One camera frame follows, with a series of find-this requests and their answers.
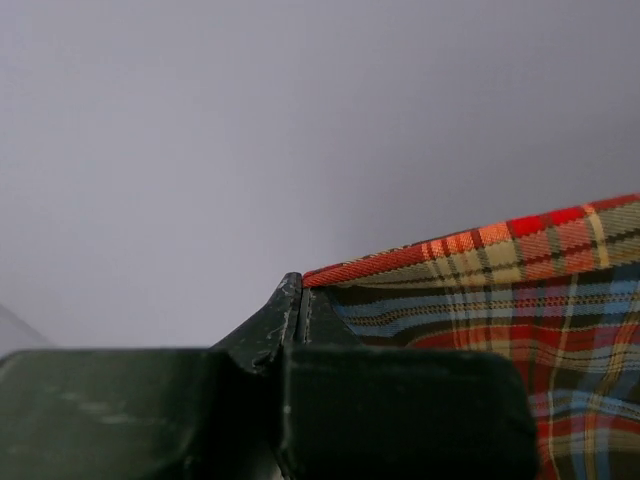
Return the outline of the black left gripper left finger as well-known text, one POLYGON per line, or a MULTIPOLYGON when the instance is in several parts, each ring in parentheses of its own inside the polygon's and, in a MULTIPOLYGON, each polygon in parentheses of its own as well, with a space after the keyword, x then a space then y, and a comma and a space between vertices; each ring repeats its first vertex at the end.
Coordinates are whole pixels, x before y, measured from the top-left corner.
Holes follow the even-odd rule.
POLYGON ((301 277, 210 347, 22 350, 1 361, 5 479, 278 479, 273 392, 301 277))

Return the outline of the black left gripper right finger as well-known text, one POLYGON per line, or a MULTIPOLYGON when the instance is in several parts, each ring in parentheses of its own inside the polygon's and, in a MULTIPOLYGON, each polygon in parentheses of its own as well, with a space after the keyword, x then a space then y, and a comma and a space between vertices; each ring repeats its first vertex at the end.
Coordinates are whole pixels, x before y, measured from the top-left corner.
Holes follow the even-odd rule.
POLYGON ((367 346, 305 290, 282 359, 289 479, 532 479, 537 431, 502 356, 367 346))

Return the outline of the plaid long sleeve shirt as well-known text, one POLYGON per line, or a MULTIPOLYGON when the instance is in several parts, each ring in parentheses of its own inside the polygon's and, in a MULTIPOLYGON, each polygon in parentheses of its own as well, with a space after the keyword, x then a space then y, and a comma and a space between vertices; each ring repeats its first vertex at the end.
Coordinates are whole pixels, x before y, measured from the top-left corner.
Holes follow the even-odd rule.
POLYGON ((544 479, 639 475, 639 197, 516 218, 305 274, 366 344, 519 371, 544 479))

